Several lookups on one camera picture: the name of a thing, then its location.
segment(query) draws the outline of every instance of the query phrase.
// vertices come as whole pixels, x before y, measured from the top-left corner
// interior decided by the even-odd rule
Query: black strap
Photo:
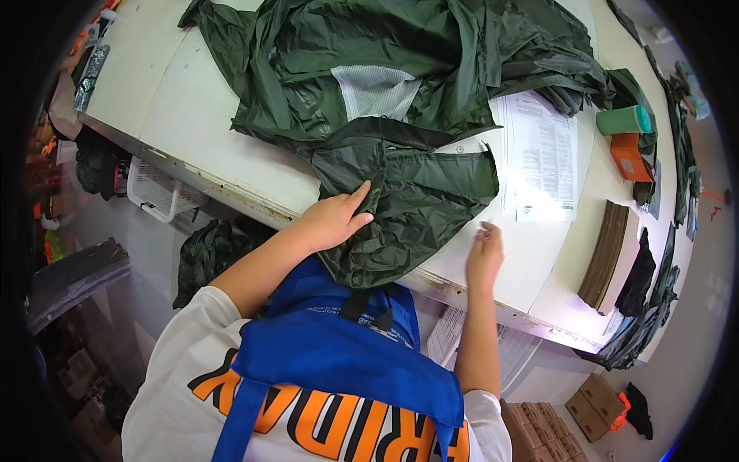
[[[338,315],[350,320],[351,322],[359,322],[359,318],[362,317],[365,308],[367,308],[367,303],[370,300],[371,295],[371,289],[353,291],[352,294],[349,295],[347,301],[344,302],[344,306],[341,307],[341,311],[338,312]]]
[[[392,304],[390,303],[390,297],[386,288],[382,288],[381,290],[387,300],[388,310],[372,320],[370,324],[387,332],[392,327]],[[372,289],[353,291],[349,295],[349,298],[347,298],[347,301],[344,302],[341,311],[338,312],[339,316],[351,322],[359,322],[362,314],[367,310],[367,303],[370,301],[371,295]]]

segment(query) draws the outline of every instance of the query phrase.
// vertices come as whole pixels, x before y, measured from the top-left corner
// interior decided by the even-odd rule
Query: work table
[[[226,2],[255,10],[259,0]],[[637,210],[649,229],[659,265],[674,215],[676,174],[664,91],[647,56],[618,23],[605,0],[560,1],[590,30],[596,59],[605,69],[628,68],[654,110],[662,167],[660,219],[637,210],[632,183],[624,180],[609,153],[609,139],[595,126],[596,108],[578,120],[578,181],[581,192],[573,222],[517,222],[497,197],[437,254],[398,282],[434,299],[466,307],[464,266],[478,223],[503,230],[505,264],[495,288],[500,324],[571,347],[597,352],[607,343],[610,316],[600,316],[577,296],[593,254],[606,200]],[[215,200],[284,228],[312,205],[319,181],[311,166],[291,152],[230,130],[239,100],[226,84],[196,27],[177,22],[189,0],[128,0],[101,39],[110,53],[82,120],[147,163],[205,192]],[[493,116],[497,104],[491,101]],[[440,152],[473,152],[481,141],[500,156],[500,130],[445,146]],[[682,272],[692,252],[685,229],[677,231],[674,265]],[[664,327],[642,354],[648,360]]]

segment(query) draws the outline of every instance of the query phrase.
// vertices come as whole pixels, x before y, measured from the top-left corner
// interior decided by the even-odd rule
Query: plastic crate
[[[209,199],[138,157],[131,159],[126,186],[131,202],[162,223],[171,222],[175,215],[200,207]]]
[[[429,358],[447,370],[454,371],[457,363],[457,348],[462,339],[462,326],[466,316],[465,310],[448,306],[426,341]],[[501,391],[505,391],[521,373],[542,340],[500,324],[497,330]]]

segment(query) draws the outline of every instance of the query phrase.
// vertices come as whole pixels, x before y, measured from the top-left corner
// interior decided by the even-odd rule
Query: white mesh lining
[[[402,120],[420,86],[420,80],[408,72],[383,66],[337,66],[331,74],[341,87],[347,120]]]

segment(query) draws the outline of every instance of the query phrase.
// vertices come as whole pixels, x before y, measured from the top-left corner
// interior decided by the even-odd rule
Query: green roll
[[[596,123],[598,124],[598,130],[603,135],[652,132],[652,122],[649,119],[649,114],[641,104],[598,112]]]

